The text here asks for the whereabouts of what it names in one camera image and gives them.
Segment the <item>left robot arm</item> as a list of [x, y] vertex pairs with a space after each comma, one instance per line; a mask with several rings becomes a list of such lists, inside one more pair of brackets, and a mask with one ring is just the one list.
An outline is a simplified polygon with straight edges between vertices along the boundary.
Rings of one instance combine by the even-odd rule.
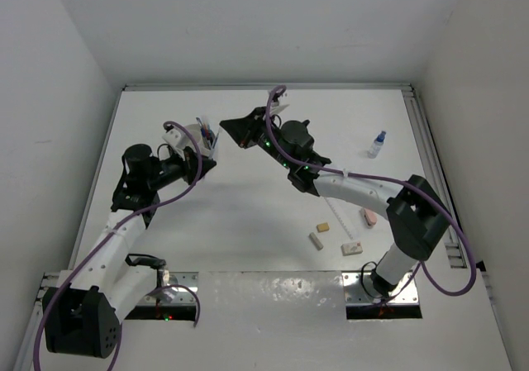
[[111, 354], [123, 320], [162, 284], [164, 260], [131, 254], [163, 204], [160, 189], [178, 180], [193, 186], [216, 164], [209, 151], [193, 146], [171, 146], [166, 159], [156, 157], [145, 144], [126, 149], [101, 235], [63, 283], [43, 297], [50, 352], [101, 359]]

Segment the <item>clear blue pen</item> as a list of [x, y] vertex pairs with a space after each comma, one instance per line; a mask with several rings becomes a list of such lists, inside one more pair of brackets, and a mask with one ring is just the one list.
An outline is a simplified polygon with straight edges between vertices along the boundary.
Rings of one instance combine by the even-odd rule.
[[219, 128], [217, 133], [214, 135], [214, 138], [213, 138], [213, 141], [212, 141], [212, 145], [211, 145], [211, 149], [210, 149], [210, 155], [209, 155], [210, 159], [215, 159], [215, 157], [217, 155], [217, 146], [218, 146], [219, 137], [220, 137], [221, 133], [222, 133], [222, 129]]

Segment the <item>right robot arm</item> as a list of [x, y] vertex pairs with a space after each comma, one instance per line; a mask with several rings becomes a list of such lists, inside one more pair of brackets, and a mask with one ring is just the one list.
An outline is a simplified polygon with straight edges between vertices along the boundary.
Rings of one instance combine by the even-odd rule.
[[267, 124], [265, 108], [257, 107], [246, 117], [221, 121], [220, 126], [242, 149], [259, 146], [287, 168], [288, 180], [298, 191], [342, 200], [388, 221], [393, 243], [370, 275], [382, 297], [389, 296], [409, 269], [430, 258], [449, 227], [445, 207], [423, 177], [412, 175], [396, 191], [370, 179], [337, 173], [330, 159], [314, 151], [307, 121]]

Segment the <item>dark blue pen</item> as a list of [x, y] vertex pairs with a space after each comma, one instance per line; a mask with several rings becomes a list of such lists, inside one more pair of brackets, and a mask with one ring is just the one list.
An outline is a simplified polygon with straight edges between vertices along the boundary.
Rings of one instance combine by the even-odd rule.
[[198, 125], [200, 127], [201, 134], [205, 140], [208, 140], [209, 138], [209, 131], [206, 128], [206, 126], [203, 124], [202, 120], [199, 117], [196, 117], [196, 120], [198, 122]]

